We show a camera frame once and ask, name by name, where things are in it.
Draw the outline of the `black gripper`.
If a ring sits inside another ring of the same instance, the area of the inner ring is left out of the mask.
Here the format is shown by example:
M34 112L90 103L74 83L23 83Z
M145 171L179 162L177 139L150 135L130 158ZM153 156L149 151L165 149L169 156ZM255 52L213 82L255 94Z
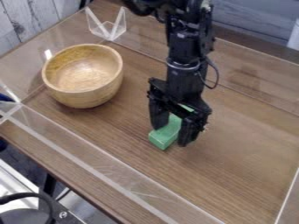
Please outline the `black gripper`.
M181 65L167 61L167 77L165 80L151 78L150 90L150 118L155 130L169 124L170 112L182 118L178 144L186 147L197 140L205 131L211 115L211 107L202 99L210 62Z

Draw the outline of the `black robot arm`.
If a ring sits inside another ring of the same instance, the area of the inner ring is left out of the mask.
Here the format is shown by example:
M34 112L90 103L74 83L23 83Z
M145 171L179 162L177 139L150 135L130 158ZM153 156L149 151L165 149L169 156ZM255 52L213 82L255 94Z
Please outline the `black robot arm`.
M153 15L165 24L169 56L167 78L149 80L150 118L159 130L179 116L178 144L185 147L205 131L213 109L202 99L209 69L215 67L211 0L122 0L139 17Z

